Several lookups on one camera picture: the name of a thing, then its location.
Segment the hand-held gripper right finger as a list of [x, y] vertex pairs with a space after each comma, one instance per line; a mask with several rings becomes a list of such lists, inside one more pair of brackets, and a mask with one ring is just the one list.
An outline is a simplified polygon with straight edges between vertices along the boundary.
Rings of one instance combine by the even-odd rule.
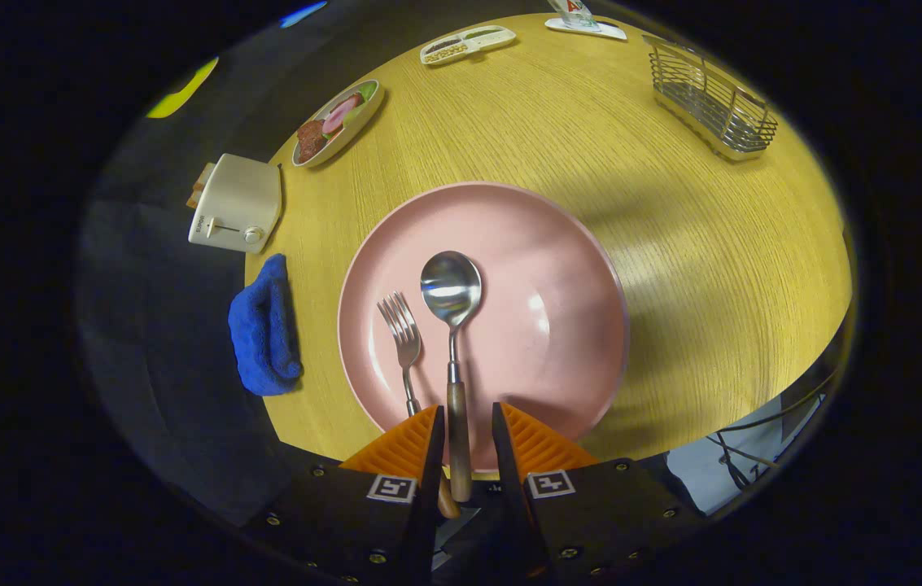
[[506, 403], [492, 409], [503, 565], [519, 585], [618, 585], [706, 526], [706, 516], [620, 457], [601, 461]]

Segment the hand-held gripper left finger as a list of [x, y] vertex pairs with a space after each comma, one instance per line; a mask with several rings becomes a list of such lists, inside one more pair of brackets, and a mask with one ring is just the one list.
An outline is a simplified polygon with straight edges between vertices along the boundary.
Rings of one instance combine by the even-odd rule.
[[430, 585], [439, 517], [444, 409], [409, 419], [416, 470], [308, 463], [242, 529], [302, 585]]

